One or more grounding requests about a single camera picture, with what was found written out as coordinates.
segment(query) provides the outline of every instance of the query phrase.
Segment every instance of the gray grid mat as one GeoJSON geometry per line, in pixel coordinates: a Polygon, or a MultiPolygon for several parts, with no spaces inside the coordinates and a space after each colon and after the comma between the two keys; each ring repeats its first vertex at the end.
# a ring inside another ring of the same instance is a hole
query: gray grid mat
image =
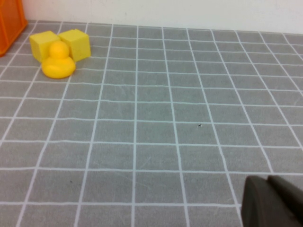
{"type": "Polygon", "coordinates": [[[303,188],[300,54],[302,35],[31,21],[0,58],[0,226],[241,226],[247,175],[303,188]],[[92,57],[44,77],[28,36],[74,28],[92,57]]]}

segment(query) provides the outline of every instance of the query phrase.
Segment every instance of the grid square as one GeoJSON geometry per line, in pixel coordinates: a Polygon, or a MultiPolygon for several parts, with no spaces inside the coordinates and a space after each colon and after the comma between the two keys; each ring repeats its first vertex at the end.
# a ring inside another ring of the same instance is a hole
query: grid square
{"type": "Polygon", "coordinates": [[[238,42],[237,35],[234,31],[213,31],[216,41],[238,42]]]}
{"type": "Polygon", "coordinates": [[[283,67],[291,77],[302,77],[302,65],[284,65],[283,67]]]}
{"type": "Polygon", "coordinates": [[[137,119],[172,121],[171,105],[166,103],[138,103],[137,119]]]}
{"type": "Polygon", "coordinates": [[[27,205],[21,226],[72,226],[76,210],[77,206],[27,205]]]}
{"type": "Polygon", "coordinates": [[[224,171],[217,147],[180,146],[180,156],[185,171],[224,171]]]}
{"type": "Polygon", "coordinates": [[[172,87],[200,87],[199,77],[192,74],[169,74],[172,87]]]}
{"type": "Polygon", "coordinates": [[[179,173],[136,173],[136,202],[181,203],[179,173]]]}
{"type": "Polygon", "coordinates": [[[127,59],[108,59],[107,62],[108,70],[125,70],[125,71],[135,71],[136,61],[127,59]]]}
{"type": "Polygon", "coordinates": [[[210,124],[177,123],[179,143],[184,144],[216,144],[213,128],[210,124]]]}
{"type": "Polygon", "coordinates": [[[297,55],[276,54],[281,64],[303,65],[303,60],[297,55]]]}
{"type": "Polygon", "coordinates": [[[126,144],[94,144],[90,156],[90,168],[132,169],[133,146],[126,144]]]}
{"type": "Polygon", "coordinates": [[[164,61],[138,61],[138,71],[144,72],[166,72],[164,61]]]}
{"type": "Polygon", "coordinates": [[[232,88],[232,82],[227,75],[200,75],[203,87],[232,88]]]}
{"type": "Polygon", "coordinates": [[[232,76],[236,88],[265,89],[259,77],[255,76],[232,76]]]}
{"type": "Polygon", "coordinates": [[[30,83],[0,82],[0,97],[23,97],[30,83]]]}
{"type": "Polygon", "coordinates": [[[179,170],[176,146],[137,145],[136,169],[179,170]]]}
{"type": "Polygon", "coordinates": [[[217,61],[222,62],[218,52],[198,52],[194,51],[196,61],[217,61]]]}
{"type": "Polygon", "coordinates": [[[262,43],[263,40],[256,32],[237,32],[241,42],[262,43]]]}
{"type": "Polygon", "coordinates": [[[199,73],[226,74],[223,63],[197,62],[199,73]]]}
{"type": "Polygon", "coordinates": [[[193,62],[169,61],[167,65],[169,72],[196,73],[193,62]]]}
{"type": "Polygon", "coordinates": [[[268,47],[273,53],[295,53],[289,45],[268,44],[268,47]]]}
{"type": "Polygon", "coordinates": [[[3,142],[0,147],[1,167],[34,167],[36,166],[43,143],[3,142]]]}
{"type": "Polygon", "coordinates": [[[168,86],[166,73],[138,72],[138,85],[168,86]]]}
{"type": "Polygon", "coordinates": [[[239,104],[237,93],[234,90],[206,89],[205,95],[208,103],[239,104]]]}
{"type": "Polygon", "coordinates": [[[108,47],[109,38],[91,36],[89,37],[90,46],[104,46],[108,47]]]}
{"type": "Polygon", "coordinates": [[[113,37],[127,37],[136,38],[137,37],[137,27],[134,26],[114,26],[113,27],[113,37]]]}
{"type": "Polygon", "coordinates": [[[82,206],[78,226],[130,226],[131,213],[131,206],[82,206]]]}
{"type": "Polygon", "coordinates": [[[258,145],[249,125],[215,125],[218,138],[223,145],[258,145]]]}
{"type": "Polygon", "coordinates": [[[219,51],[225,52],[244,52],[240,43],[219,43],[217,42],[219,51]]]}
{"type": "Polygon", "coordinates": [[[6,139],[46,140],[52,123],[52,120],[15,119],[6,139]]]}
{"type": "Polygon", "coordinates": [[[87,34],[89,36],[108,36],[110,37],[111,26],[102,26],[102,25],[92,25],[89,24],[87,28],[87,34]]]}
{"type": "Polygon", "coordinates": [[[260,148],[222,148],[227,169],[241,172],[269,172],[260,148]]]}
{"type": "Polygon", "coordinates": [[[298,160],[303,159],[301,149],[265,148],[275,172],[280,173],[303,173],[303,166],[298,160]]]}
{"type": "Polygon", "coordinates": [[[276,34],[276,33],[261,33],[263,39],[268,44],[287,44],[283,34],[276,34]]]}
{"type": "Polygon", "coordinates": [[[193,61],[191,51],[166,51],[168,61],[193,61]]]}
{"type": "Polygon", "coordinates": [[[271,53],[248,53],[248,55],[253,63],[278,64],[271,53]]]}
{"type": "Polygon", "coordinates": [[[172,88],[173,102],[205,103],[201,89],[172,88]]]}
{"type": "Polygon", "coordinates": [[[256,125],[255,130],[264,146],[298,146],[287,126],[256,125]]]}
{"type": "Polygon", "coordinates": [[[57,120],[51,140],[90,141],[93,121],[57,120]]]}
{"type": "Polygon", "coordinates": [[[164,42],[165,42],[165,49],[166,50],[179,50],[179,51],[184,50],[184,51],[190,51],[190,47],[189,47],[188,41],[165,40],[164,42]]]}
{"type": "Polygon", "coordinates": [[[34,83],[27,97],[34,98],[61,98],[65,84],[57,83],[34,83]]]}
{"type": "Polygon", "coordinates": [[[94,141],[133,142],[134,123],[118,121],[99,121],[94,141]]]}
{"type": "Polygon", "coordinates": [[[193,51],[217,51],[216,45],[212,42],[190,42],[193,51]]]}
{"type": "Polygon", "coordinates": [[[225,65],[232,75],[257,75],[252,64],[226,63],[225,65]]]}
{"type": "Polygon", "coordinates": [[[303,106],[303,97],[300,92],[296,91],[272,91],[278,105],[303,106]]]}
{"type": "Polygon", "coordinates": [[[3,73],[1,79],[9,79],[9,80],[17,80],[17,81],[32,81],[36,72],[37,72],[36,68],[8,67],[3,73]]]}
{"type": "Polygon", "coordinates": [[[85,168],[89,144],[49,143],[44,151],[41,167],[85,168]]]}
{"type": "Polygon", "coordinates": [[[189,203],[233,204],[225,174],[183,174],[189,203]]]}
{"type": "Polygon", "coordinates": [[[111,101],[134,101],[134,93],[135,87],[133,86],[104,85],[101,99],[111,101]]]}
{"type": "Polygon", "coordinates": [[[132,181],[132,173],[88,172],[83,201],[131,202],[132,181]]]}
{"type": "Polygon", "coordinates": [[[238,91],[242,102],[245,105],[274,105],[268,91],[240,90],[238,91]]]}
{"type": "Polygon", "coordinates": [[[265,44],[242,44],[245,51],[247,52],[262,52],[269,53],[270,50],[265,44]]]}
{"type": "Polygon", "coordinates": [[[249,62],[246,53],[221,53],[225,62],[249,62]]]}
{"type": "Polygon", "coordinates": [[[279,109],[275,106],[246,106],[245,108],[252,123],[286,124],[279,109]]]}
{"type": "Polygon", "coordinates": [[[172,123],[137,123],[137,142],[142,143],[175,143],[175,132],[172,123]]]}
{"type": "Polygon", "coordinates": [[[303,108],[292,107],[292,108],[281,108],[284,116],[287,118],[290,124],[303,124],[303,108]]]}
{"type": "Polygon", "coordinates": [[[187,40],[187,32],[185,29],[164,28],[164,39],[183,39],[187,40]]]}
{"type": "Polygon", "coordinates": [[[83,118],[95,119],[97,102],[87,101],[63,101],[59,112],[59,118],[83,118]]]}
{"type": "Polygon", "coordinates": [[[2,98],[0,99],[0,106],[5,106],[5,108],[0,108],[1,117],[12,117],[15,111],[19,107],[20,99],[2,98]]]}
{"type": "Polygon", "coordinates": [[[104,70],[106,59],[86,58],[77,62],[78,69],[104,70]]]}
{"type": "Polygon", "coordinates": [[[135,72],[106,71],[106,77],[104,79],[104,83],[134,85],[135,77],[136,77],[135,72]]]}
{"type": "Polygon", "coordinates": [[[190,40],[213,41],[213,35],[210,30],[188,30],[190,40]]]}
{"type": "Polygon", "coordinates": [[[163,49],[163,41],[162,40],[138,40],[139,48],[146,49],[163,49]]]}
{"type": "Polygon", "coordinates": [[[240,227],[237,210],[222,207],[189,207],[189,220],[191,227],[225,226],[240,227]]]}
{"type": "Polygon", "coordinates": [[[139,27],[139,39],[162,39],[162,29],[157,27],[139,27]]]}
{"type": "Polygon", "coordinates": [[[0,206],[0,225],[1,226],[15,226],[18,221],[21,205],[1,205],[0,206]]]}
{"type": "Polygon", "coordinates": [[[84,172],[39,170],[29,196],[32,202],[78,202],[84,172]]]}
{"type": "Polygon", "coordinates": [[[170,101],[168,87],[138,87],[138,101],[170,101]]]}
{"type": "Polygon", "coordinates": [[[206,105],[174,103],[177,122],[210,122],[206,105]]]}
{"type": "Polygon", "coordinates": [[[284,70],[279,65],[255,64],[260,75],[264,76],[286,76],[284,70]]]}
{"type": "Polygon", "coordinates": [[[247,123],[246,115],[241,106],[210,105],[214,122],[247,123]]]}
{"type": "Polygon", "coordinates": [[[268,89],[297,90],[293,82],[285,77],[262,77],[268,89]]]}
{"type": "Polygon", "coordinates": [[[183,207],[140,206],[135,208],[135,226],[186,226],[183,207]]]}
{"type": "Polygon", "coordinates": [[[24,201],[33,170],[0,171],[0,200],[24,201]]]}
{"type": "Polygon", "coordinates": [[[60,101],[25,99],[18,117],[55,117],[60,101]]]}
{"type": "Polygon", "coordinates": [[[164,60],[163,50],[138,50],[138,59],[164,60]]]}
{"type": "Polygon", "coordinates": [[[98,118],[133,120],[134,103],[101,102],[98,118]]]}
{"type": "Polygon", "coordinates": [[[123,39],[123,38],[112,38],[112,47],[126,47],[126,48],[136,48],[136,39],[123,39]]]}

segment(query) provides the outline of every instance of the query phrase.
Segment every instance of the duck body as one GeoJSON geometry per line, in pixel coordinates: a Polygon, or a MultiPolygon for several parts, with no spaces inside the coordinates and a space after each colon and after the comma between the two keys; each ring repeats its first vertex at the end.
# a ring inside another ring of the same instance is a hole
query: duck body
{"type": "Polygon", "coordinates": [[[42,72],[50,78],[62,79],[70,76],[76,69],[75,62],[69,57],[69,48],[62,41],[50,46],[49,57],[42,62],[42,72]]]}

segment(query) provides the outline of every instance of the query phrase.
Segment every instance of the white grid line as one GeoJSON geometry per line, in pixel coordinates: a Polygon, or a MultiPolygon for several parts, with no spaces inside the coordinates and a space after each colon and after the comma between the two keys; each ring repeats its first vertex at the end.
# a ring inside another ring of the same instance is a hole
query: white grid line
{"type": "MultiPolygon", "coordinates": [[[[195,55],[194,55],[194,52],[193,52],[193,49],[192,49],[192,45],[191,45],[191,42],[190,42],[190,36],[189,36],[189,33],[188,33],[188,29],[187,29],[187,38],[188,38],[189,47],[191,49],[192,57],[193,57],[193,60],[194,60],[194,63],[195,63],[195,69],[196,69],[196,72],[198,73],[199,69],[198,69],[198,66],[197,66],[197,63],[196,63],[196,58],[195,58],[195,55]]],[[[229,188],[230,188],[231,193],[232,193],[232,199],[233,199],[234,204],[238,205],[238,200],[237,200],[237,197],[236,197],[236,193],[235,193],[235,191],[233,189],[231,177],[230,177],[229,173],[227,173],[228,172],[228,168],[227,168],[225,156],[224,156],[224,153],[222,151],[222,147],[221,147],[221,143],[220,143],[220,140],[219,140],[219,137],[218,137],[218,133],[217,133],[216,127],[214,125],[212,112],[211,112],[211,110],[209,108],[209,104],[208,104],[208,101],[207,101],[207,97],[206,97],[206,93],[205,93],[205,90],[204,90],[204,87],[203,87],[203,83],[202,83],[202,80],[201,80],[201,78],[199,76],[198,76],[198,79],[199,79],[199,83],[200,83],[200,88],[202,90],[202,93],[203,93],[203,96],[204,96],[204,99],[205,99],[208,115],[209,115],[210,122],[211,122],[211,125],[212,125],[212,128],[213,128],[213,131],[214,131],[214,136],[215,136],[215,139],[216,139],[216,143],[218,145],[219,153],[220,153],[220,156],[222,158],[222,163],[223,163],[223,167],[224,167],[224,173],[226,174],[228,185],[229,185],[229,188]]],[[[236,207],[236,210],[237,210],[238,218],[239,218],[240,223],[241,223],[241,214],[240,214],[239,207],[236,207]]]]}
{"type": "MultiPolygon", "coordinates": [[[[246,53],[246,55],[247,55],[248,59],[250,60],[250,62],[252,63],[252,61],[251,61],[249,55],[248,55],[247,53],[246,53]]],[[[265,86],[265,88],[267,89],[268,93],[270,94],[270,96],[271,96],[272,100],[274,101],[276,107],[278,108],[279,112],[281,113],[281,115],[282,115],[284,121],[286,122],[288,128],[290,129],[292,135],[294,136],[295,140],[297,141],[298,145],[301,147],[301,149],[302,149],[302,151],[303,151],[303,147],[302,147],[302,144],[301,144],[300,140],[298,139],[297,135],[295,134],[295,132],[294,132],[292,126],[289,124],[287,118],[285,117],[283,111],[281,110],[280,106],[278,105],[276,99],[275,99],[274,96],[272,95],[271,91],[268,89],[268,87],[267,87],[266,83],[264,82],[263,78],[260,76],[260,74],[259,74],[259,72],[258,72],[256,66],[255,66],[254,64],[252,64],[252,65],[253,65],[255,71],[257,72],[257,74],[259,75],[259,78],[260,78],[260,80],[262,81],[263,85],[265,86]]]]}
{"type": "MultiPolygon", "coordinates": [[[[267,43],[264,40],[264,37],[263,37],[262,33],[259,32],[259,34],[260,34],[263,42],[265,43],[266,47],[270,50],[270,48],[268,47],[267,43]]],[[[279,61],[279,59],[276,57],[276,55],[271,50],[270,50],[270,52],[272,53],[272,55],[275,58],[275,60],[279,63],[280,67],[283,69],[283,71],[285,72],[285,74],[288,76],[288,78],[291,80],[291,82],[294,84],[294,86],[297,88],[297,90],[303,96],[302,91],[300,90],[300,88],[297,86],[297,84],[294,82],[294,80],[292,79],[292,77],[288,74],[288,72],[286,71],[286,69],[283,67],[284,64],[281,64],[281,62],[279,61]]]]}
{"type": "Polygon", "coordinates": [[[136,204],[136,160],[137,160],[137,101],[138,101],[138,37],[139,27],[137,26],[136,39],[136,75],[135,75],[135,100],[134,100],[134,146],[133,146],[133,185],[132,185],[132,213],[131,226],[135,226],[135,204],[136,204]]]}
{"type": "MultiPolygon", "coordinates": [[[[111,38],[112,38],[112,35],[113,35],[113,25],[111,26],[111,36],[110,36],[111,38]]],[[[102,83],[104,83],[104,81],[105,81],[107,63],[108,63],[108,58],[106,59],[105,66],[104,66],[102,83]]],[[[87,175],[88,175],[87,169],[89,168],[90,156],[91,156],[93,141],[94,141],[95,133],[96,133],[97,119],[98,119],[99,109],[100,109],[100,105],[101,105],[102,93],[103,93],[103,84],[101,85],[101,88],[100,88],[98,105],[97,105],[97,110],[96,110],[96,115],[95,115],[95,120],[94,120],[94,125],[93,125],[93,131],[92,131],[92,134],[91,134],[91,139],[90,139],[90,144],[89,144],[89,151],[88,151],[87,159],[86,159],[85,172],[84,172],[84,176],[83,176],[83,180],[82,180],[82,186],[81,186],[81,191],[80,191],[80,196],[79,196],[79,204],[77,206],[77,211],[76,211],[76,216],[75,216],[75,221],[74,221],[74,227],[78,226],[78,222],[79,222],[79,218],[80,218],[81,203],[83,201],[83,195],[84,195],[84,190],[85,190],[85,185],[86,185],[86,180],[87,180],[87,175]]]]}
{"type": "MultiPolygon", "coordinates": [[[[58,33],[60,32],[61,28],[62,28],[62,24],[63,22],[61,22],[60,24],[60,28],[58,30],[58,33]]],[[[36,75],[34,76],[33,78],[33,81],[35,80],[35,78],[37,77],[38,73],[39,73],[39,70],[40,68],[38,69],[38,71],[36,72],[36,75]]],[[[38,172],[38,168],[40,166],[40,163],[41,163],[41,160],[42,160],[42,156],[43,156],[43,153],[46,149],[46,146],[47,146],[47,143],[48,141],[50,140],[50,137],[52,135],[52,132],[53,132],[53,129],[54,129],[54,126],[55,126],[55,123],[56,123],[56,118],[58,117],[59,115],[59,112],[60,112],[60,109],[61,109],[61,106],[62,106],[62,103],[63,103],[63,98],[67,92],[67,88],[68,88],[68,85],[69,85],[69,81],[71,80],[71,77],[69,77],[69,80],[68,82],[66,83],[65,85],[65,89],[64,89],[64,92],[63,92],[63,95],[62,95],[62,98],[61,98],[61,101],[60,101],[60,104],[58,106],[58,109],[57,109],[57,113],[56,113],[56,116],[55,116],[55,119],[53,120],[53,123],[52,123],[52,126],[49,130],[49,133],[48,133],[48,136],[47,136],[47,139],[46,139],[46,142],[44,143],[41,151],[40,151],[40,154],[39,154],[39,157],[38,157],[38,160],[37,160],[37,163],[36,163],[36,166],[35,166],[35,169],[34,169],[34,173],[33,173],[33,176],[32,176],[32,179],[30,181],[30,184],[29,184],[29,187],[28,187],[28,191],[26,193],[26,196],[25,196],[25,199],[24,199],[24,204],[22,205],[22,208],[21,208],[21,211],[20,211],[20,214],[19,214],[19,217],[18,217],[18,221],[17,221],[17,224],[16,224],[16,227],[20,227],[21,225],[21,221],[22,221],[22,218],[23,218],[23,215],[24,215],[24,212],[25,212],[25,209],[26,209],[26,206],[27,206],[27,202],[29,200],[29,196],[31,194],[31,191],[33,189],[33,185],[34,185],[34,182],[35,182],[35,179],[36,179],[36,175],[37,175],[37,172],[38,172]]]]}
{"type": "Polygon", "coordinates": [[[173,105],[172,92],[171,92],[171,88],[170,88],[169,68],[168,68],[168,63],[167,63],[164,39],[162,39],[162,42],[163,42],[163,49],[164,49],[164,59],[165,59],[165,67],[166,67],[166,73],[167,73],[167,81],[168,81],[168,85],[169,85],[169,97],[170,97],[170,101],[171,101],[170,107],[171,107],[174,134],[175,134],[175,142],[176,142],[176,150],[177,150],[178,166],[179,166],[179,175],[180,175],[181,190],[182,190],[182,197],[183,197],[183,203],[184,203],[185,220],[186,220],[186,226],[190,227],[189,214],[188,214],[188,208],[187,208],[186,189],[185,189],[184,178],[183,178],[183,173],[182,173],[182,162],[181,162],[181,155],[180,155],[180,148],[179,148],[179,141],[178,141],[178,133],[177,133],[176,120],[175,120],[176,117],[175,117],[175,110],[174,110],[174,105],[173,105]]]}
{"type": "Polygon", "coordinates": [[[219,53],[219,55],[220,55],[220,57],[221,57],[222,63],[224,64],[225,70],[226,70],[226,72],[228,73],[228,76],[229,76],[229,78],[230,78],[230,81],[231,81],[231,83],[232,83],[232,86],[234,87],[235,92],[236,92],[236,94],[237,94],[237,97],[238,97],[238,99],[239,99],[239,101],[240,101],[240,103],[241,103],[242,109],[243,109],[243,111],[244,111],[244,113],[245,113],[245,115],[246,115],[246,118],[247,118],[247,120],[248,120],[248,122],[249,122],[249,124],[250,124],[250,127],[251,127],[251,129],[252,129],[252,131],[253,131],[253,134],[254,134],[254,136],[255,136],[255,138],[256,138],[256,140],[257,140],[257,143],[259,144],[260,149],[261,149],[261,151],[262,151],[262,154],[263,154],[264,158],[266,159],[268,168],[269,168],[270,172],[273,173],[274,171],[273,171],[273,168],[272,168],[272,166],[271,166],[270,160],[269,160],[269,158],[268,158],[268,156],[267,156],[267,154],[266,154],[266,152],[265,152],[265,150],[264,150],[264,147],[263,147],[263,145],[262,145],[262,143],[261,143],[261,141],[260,141],[260,139],[259,139],[259,136],[258,136],[258,134],[257,134],[257,132],[256,132],[256,130],[255,130],[255,127],[254,127],[254,125],[253,125],[252,122],[251,122],[251,119],[250,119],[250,117],[249,117],[249,115],[248,115],[248,113],[247,113],[247,111],[246,111],[246,107],[244,106],[244,104],[243,104],[243,102],[242,102],[242,99],[241,99],[241,97],[240,97],[240,95],[239,95],[239,92],[237,91],[236,86],[235,86],[235,84],[234,84],[234,82],[233,82],[233,80],[232,80],[232,77],[230,76],[230,73],[229,73],[229,71],[228,71],[228,69],[227,69],[227,67],[226,67],[226,64],[225,64],[225,62],[224,62],[224,59],[223,59],[223,57],[222,57],[222,55],[221,55],[221,53],[220,53],[220,51],[219,51],[219,48],[218,48],[218,46],[217,46],[217,43],[215,43],[215,45],[216,45],[217,50],[218,50],[218,53],[219,53]]]}

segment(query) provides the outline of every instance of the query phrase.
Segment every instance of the block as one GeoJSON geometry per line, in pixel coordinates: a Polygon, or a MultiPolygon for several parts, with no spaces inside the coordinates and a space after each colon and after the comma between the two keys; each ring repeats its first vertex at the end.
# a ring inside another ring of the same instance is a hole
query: block
{"type": "Polygon", "coordinates": [[[89,36],[78,29],[59,34],[59,37],[70,49],[70,56],[74,61],[80,61],[90,56],[89,36]]]}
{"type": "Polygon", "coordinates": [[[34,58],[42,63],[49,56],[50,45],[57,40],[60,40],[59,36],[51,31],[31,35],[29,41],[34,58]]]}

